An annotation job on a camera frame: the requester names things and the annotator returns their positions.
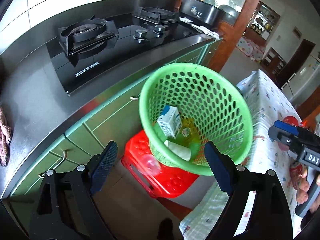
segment laundry basket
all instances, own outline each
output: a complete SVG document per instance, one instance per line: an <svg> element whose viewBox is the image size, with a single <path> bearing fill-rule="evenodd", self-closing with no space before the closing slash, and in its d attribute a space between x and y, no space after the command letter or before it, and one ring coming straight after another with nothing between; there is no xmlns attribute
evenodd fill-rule
<svg viewBox="0 0 320 240"><path fill-rule="evenodd" d="M176 106L181 118L191 118L198 130L200 147L190 161L175 155L165 145L156 123L165 105ZM211 140L235 164L241 163L252 144L252 120L237 89L209 68L191 63L173 63L154 72L144 84L139 99L142 126L153 155L162 164L199 175L212 175L204 157L204 144Z"/></svg>

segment towel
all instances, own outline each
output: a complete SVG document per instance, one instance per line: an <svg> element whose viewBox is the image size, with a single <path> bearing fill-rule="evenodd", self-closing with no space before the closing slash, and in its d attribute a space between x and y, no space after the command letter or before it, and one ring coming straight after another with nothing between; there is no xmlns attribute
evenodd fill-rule
<svg viewBox="0 0 320 240"><path fill-rule="evenodd" d="M207 29L207 28L204 27L204 26L197 26L197 25L193 24L193 21L191 21L191 20L189 20L189 19L187 19L187 18L185 18L185 17L183 17L183 18L180 17L180 20L181 20L182 22L191 24L191 26L194 27L195 29L200 30L200 31L203 32L204 34L207 34L207 35L209 35L209 36L211 36L211 37L214 37L216 40L219 40L219 39L220 39L219 34L213 32L213 31L210 31L209 29Z"/></svg>
<svg viewBox="0 0 320 240"><path fill-rule="evenodd" d="M12 140L12 130L7 124L4 111L0 107L0 163L2 167L7 166L9 160L9 144Z"/></svg>

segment dark doorway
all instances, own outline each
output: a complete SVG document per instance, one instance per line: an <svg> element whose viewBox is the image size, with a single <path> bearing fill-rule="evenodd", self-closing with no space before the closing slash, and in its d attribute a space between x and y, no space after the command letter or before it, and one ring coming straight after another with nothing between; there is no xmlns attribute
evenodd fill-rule
<svg viewBox="0 0 320 240"><path fill-rule="evenodd" d="M292 74L297 72L302 67L303 63L309 57L314 47L315 44L311 41L304 39L301 42L295 54L276 77L279 87L282 87L292 76Z"/></svg>

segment countertop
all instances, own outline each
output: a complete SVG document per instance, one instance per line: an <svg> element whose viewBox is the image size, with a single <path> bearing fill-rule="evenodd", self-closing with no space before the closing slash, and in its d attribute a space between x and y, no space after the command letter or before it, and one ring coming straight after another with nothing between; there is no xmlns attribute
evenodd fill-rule
<svg viewBox="0 0 320 240"><path fill-rule="evenodd" d="M10 159L0 167L1 198L9 196L26 169L50 144L92 110L90 101L105 101L112 87L118 92L192 49L213 41L198 34L137 55L97 76L70 96L65 93L46 45L25 57L4 81L1 106L13 129Z"/></svg>

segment pink towel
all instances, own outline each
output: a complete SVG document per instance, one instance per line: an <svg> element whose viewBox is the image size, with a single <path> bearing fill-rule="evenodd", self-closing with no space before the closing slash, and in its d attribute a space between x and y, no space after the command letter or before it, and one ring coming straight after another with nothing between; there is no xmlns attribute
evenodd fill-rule
<svg viewBox="0 0 320 240"><path fill-rule="evenodd" d="M2 167L7 166L9 161L9 144L11 139L11 127L8 126L4 111L2 107L0 107L0 163Z"/></svg>

